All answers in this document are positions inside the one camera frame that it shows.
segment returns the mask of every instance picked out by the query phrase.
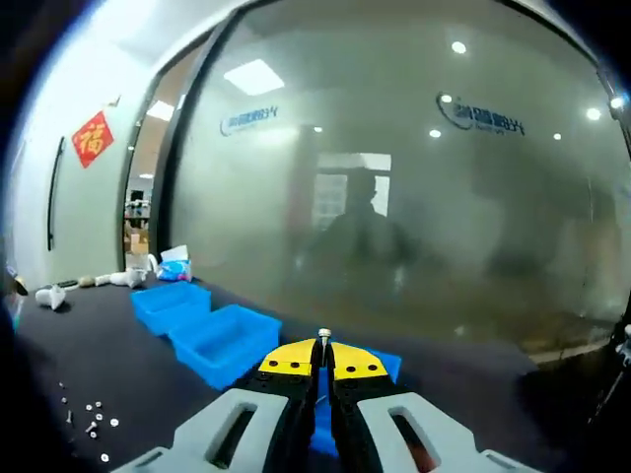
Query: glass partition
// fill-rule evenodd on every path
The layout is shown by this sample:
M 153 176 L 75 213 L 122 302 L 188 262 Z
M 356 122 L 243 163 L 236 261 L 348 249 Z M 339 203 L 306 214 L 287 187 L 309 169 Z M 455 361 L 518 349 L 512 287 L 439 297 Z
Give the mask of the glass partition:
M 170 244 L 321 326 L 589 347 L 630 287 L 608 102 L 581 51 L 495 1 L 266 4 L 204 78 Z

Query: screw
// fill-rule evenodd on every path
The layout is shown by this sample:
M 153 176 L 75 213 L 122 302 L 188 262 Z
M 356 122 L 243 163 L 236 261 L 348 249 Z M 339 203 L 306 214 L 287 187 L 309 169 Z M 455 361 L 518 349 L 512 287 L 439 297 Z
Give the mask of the screw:
M 324 366 L 324 354 L 326 353 L 326 343 L 331 336 L 331 331 L 328 328 L 321 328 L 317 332 L 317 336 L 322 341 L 322 366 Z

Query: blue storage box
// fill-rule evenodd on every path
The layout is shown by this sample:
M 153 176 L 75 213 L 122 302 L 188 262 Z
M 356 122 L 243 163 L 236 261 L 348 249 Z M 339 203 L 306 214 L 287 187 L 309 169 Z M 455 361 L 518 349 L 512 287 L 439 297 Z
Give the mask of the blue storage box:
M 401 368 L 401 357 L 378 352 L 377 350 L 371 350 L 369 348 L 365 348 L 364 350 L 379 358 L 384 364 L 384 368 L 387 373 L 392 378 L 392 381 L 396 382 L 398 379 L 398 372 Z M 331 433 L 331 406 L 328 403 L 327 368 L 319 369 L 317 399 L 318 402 L 315 405 L 315 431 L 312 435 L 311 447 L 321 453 L 337 457 L 337 448 L 335 448 L 335 440 L 333 439 L 333 435 Z
M 278 347 L 282 322 L 240 305 L 193 320 L 169 333 L 175 355 L 215 389 L 242 377 Z
M 156 336 L 210 314 L 210 292 L 185 281 L 131 294 L 136 317 Z

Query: white object on floor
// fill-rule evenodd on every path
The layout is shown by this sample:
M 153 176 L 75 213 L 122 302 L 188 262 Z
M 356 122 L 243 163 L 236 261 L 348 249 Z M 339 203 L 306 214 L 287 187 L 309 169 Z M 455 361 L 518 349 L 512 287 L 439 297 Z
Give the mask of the white object on floor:
M 39 305 L 57 310 L 66 299 L 66 292 L 57 285 L 49 289 L 40 289 L 35 293 L 35 301 Z
M 102 286 L 103 284 L 109 284 L 109 274 L 103 274 L 95 278 L 95 286 Z
M 163 261 L 185 261 L 188 259 L 188 246 L 181 244 L 160 253 Z
M 134 289 L 142 284 L 146 279 L 146 271 L 143 269 L 128 269 L 122 273 L 111 273 L 97 276 L 95 283 L 97 286 L 103 284 L 114 284 L 115 286 L 129 286 Z

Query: company logo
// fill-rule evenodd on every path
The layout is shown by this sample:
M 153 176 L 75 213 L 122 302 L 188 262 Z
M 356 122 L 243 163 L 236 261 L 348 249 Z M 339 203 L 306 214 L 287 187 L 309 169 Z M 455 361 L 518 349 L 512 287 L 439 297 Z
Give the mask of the company logo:
M 249 111 L 240 115 L 231 116 L 219 122 L 219 132 L 224 136 L 250 128 L 260 121 L 269 120 L 278 116 L 278 106 L 273 105 L 259 110 Z
M 436 95 L 438 110 L 449 123 L 460 130 L 475 128 L 476 130 L 497 133 L 498 135 L 508 133 L 522 133 L 522 136 L 526 135 L 524 125 L 519 120 L 493 110 L 462 103 L 460 97 L 450 103 L 445 103 L 442 100 L 444 95 L 442 92 Z

